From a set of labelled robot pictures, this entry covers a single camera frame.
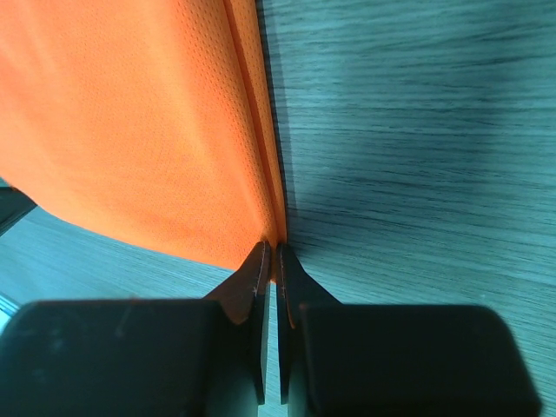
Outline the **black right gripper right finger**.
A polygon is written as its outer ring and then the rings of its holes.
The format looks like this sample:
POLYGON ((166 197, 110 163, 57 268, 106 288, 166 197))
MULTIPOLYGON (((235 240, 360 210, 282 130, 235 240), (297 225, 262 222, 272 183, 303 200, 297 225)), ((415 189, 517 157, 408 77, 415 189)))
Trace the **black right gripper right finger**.
POLYGON ((294 363, 295 334, 301 305, 341 305, 303 268, 294 250, 286 243, 276 249, 276 302, 281 404, 288 403, 291 369, 294 363))

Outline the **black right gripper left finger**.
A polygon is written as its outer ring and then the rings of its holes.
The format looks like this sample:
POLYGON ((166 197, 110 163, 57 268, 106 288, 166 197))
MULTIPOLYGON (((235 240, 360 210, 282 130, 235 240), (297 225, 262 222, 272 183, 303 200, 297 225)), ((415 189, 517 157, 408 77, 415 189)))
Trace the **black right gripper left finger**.
POLYGON ((241 266, 204 296, 219 303, 239 333, 240 350, 259 404, 265 402, 271 258, 270 243, 257 242, 241 266))

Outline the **orange t-shirt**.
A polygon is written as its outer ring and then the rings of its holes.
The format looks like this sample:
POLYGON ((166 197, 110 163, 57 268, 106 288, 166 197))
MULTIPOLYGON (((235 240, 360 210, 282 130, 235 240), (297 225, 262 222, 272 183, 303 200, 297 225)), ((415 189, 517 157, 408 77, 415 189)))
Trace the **orange t-shirt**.
POLYGON ((287 239, 252 1, 4 1, 1 176, 50 214, 234 269, 287 239))

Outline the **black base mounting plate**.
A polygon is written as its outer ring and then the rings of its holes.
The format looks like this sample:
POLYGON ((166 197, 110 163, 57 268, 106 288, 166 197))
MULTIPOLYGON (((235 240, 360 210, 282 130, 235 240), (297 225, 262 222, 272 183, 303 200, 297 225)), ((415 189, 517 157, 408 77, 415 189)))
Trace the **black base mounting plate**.
POLYGON ((4 235, 17 222, 36 207, 36 203, 18 189, 0 188, 0 235, 4 235))

